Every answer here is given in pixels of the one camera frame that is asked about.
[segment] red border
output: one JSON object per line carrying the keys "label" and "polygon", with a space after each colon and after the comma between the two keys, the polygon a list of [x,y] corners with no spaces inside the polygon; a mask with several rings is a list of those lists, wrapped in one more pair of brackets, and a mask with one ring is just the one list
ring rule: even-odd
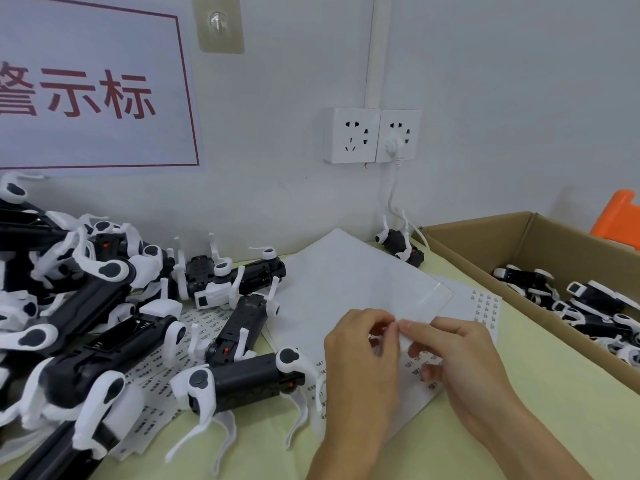
{"label": "red border", "polygon": [[81,2],[76,0],[46,0],[52,2],[69,3],[71,5],[88,6],[92,8],[104,8],[107,10],[125,11],[136,13],[138,15],[161,16],[164,18],[172,18],[175,20],[175,30],[178,35],[178,45],[180,46],[180,59],[182,60],[182,73],[184,75],[184,88],[187,92],[187,104],[189,105],[189,118],[191,119],[191,133],[193,135],[193,147],[196,150],[196,163],[167,163],[167,164],[151,164],[151,165],[78,165],[78,166],[21,166],[21,167],[0,167],[0,170],[29,170],[29,169],[72,169],[72,168],[157,168],[157,167],[176,167],[176,166],[200,166],[200,156],[198,154],[198,141],[196,139],[196,127],[193,122],[193,111],[191,109],[191,97],[189,95],[189,83],[187,81],[187,66],[184,63],[184,51],[182,49],[182,38],[180,37],[180,24],[176,15],[167,15],[166,13],[156,13],[153,11],[135,10],[133,8],[122,8],[117,6],[100,5],[98,3]]}

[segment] light green table surface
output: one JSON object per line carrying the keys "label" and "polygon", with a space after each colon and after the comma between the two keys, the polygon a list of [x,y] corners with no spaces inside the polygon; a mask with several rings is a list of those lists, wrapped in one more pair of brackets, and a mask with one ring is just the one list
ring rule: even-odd
{"label": "light green table surface", "polygon": [[[481,288],[436,254],[425,252],[423,271]],[[258,354],[271,352],[264,338]],[[524,403],[565,444],[596,480],[640,478],[640,396],[613,379],[507,303],[502,304],[498,350]],[[284,439],[297,418],[279,397],[235,411],[237,440],[223,460],[223,479],[301,479],[319,445],[309,426],[292,450]],[[95,480],[201,480],[223,441],[217,426],[191,440],[169,465],[165,453],[196,425],[185,412],[156,437],[142,456],[123,463],[108,458]],[[0,467],[8,478],[24,458]],[[387,444],[372,478],[484,480],[503,478],[492,457],[466,432],[445,394],[437,396]]]}

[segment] power outlet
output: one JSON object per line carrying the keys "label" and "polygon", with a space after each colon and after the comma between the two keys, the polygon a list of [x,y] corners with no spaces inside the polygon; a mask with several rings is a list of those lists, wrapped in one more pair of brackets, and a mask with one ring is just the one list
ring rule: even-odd
{"label": "power outlet", "polygon": [[379,109],[331,108],[326,110],[324,160],[329,163],[376,161]]}
{"label": "power outlet", "polygon": [[420,136],[420,120],[422,111],[395,109],[382,111],[380,114],[380,131],[378,133],[378,151],[376,163],[394,161],[387,151],[387,142],[398,142],[398,154],[402,160],[413,160]]}

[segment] wall sign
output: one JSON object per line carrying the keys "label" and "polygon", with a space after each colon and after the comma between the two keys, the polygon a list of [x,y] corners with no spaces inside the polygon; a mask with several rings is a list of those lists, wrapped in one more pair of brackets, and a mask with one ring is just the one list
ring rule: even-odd
{"label": "wall sign", "polygon": [[0,170],[199,166],[178,16],[0,0]]}

